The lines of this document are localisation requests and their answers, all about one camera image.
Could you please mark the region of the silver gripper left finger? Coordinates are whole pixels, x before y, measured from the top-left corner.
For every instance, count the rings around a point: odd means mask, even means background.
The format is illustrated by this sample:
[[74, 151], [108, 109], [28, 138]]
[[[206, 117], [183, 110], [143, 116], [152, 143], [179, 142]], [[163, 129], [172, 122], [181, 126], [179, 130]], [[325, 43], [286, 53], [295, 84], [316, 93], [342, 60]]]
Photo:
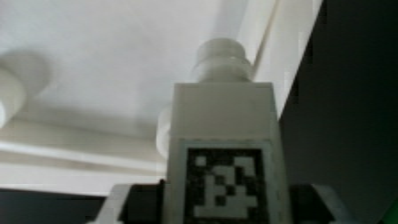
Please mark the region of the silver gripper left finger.
[[87, 224], [161, 224], [163, 185], [117, 184]]

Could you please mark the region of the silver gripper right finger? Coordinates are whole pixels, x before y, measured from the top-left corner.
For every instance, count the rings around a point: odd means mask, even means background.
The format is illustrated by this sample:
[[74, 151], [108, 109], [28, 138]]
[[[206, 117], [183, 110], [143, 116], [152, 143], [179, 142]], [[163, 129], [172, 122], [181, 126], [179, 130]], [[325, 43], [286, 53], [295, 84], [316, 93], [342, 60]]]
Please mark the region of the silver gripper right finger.
[[293, 224], [362, 224], [328, 185], [289, 186]]

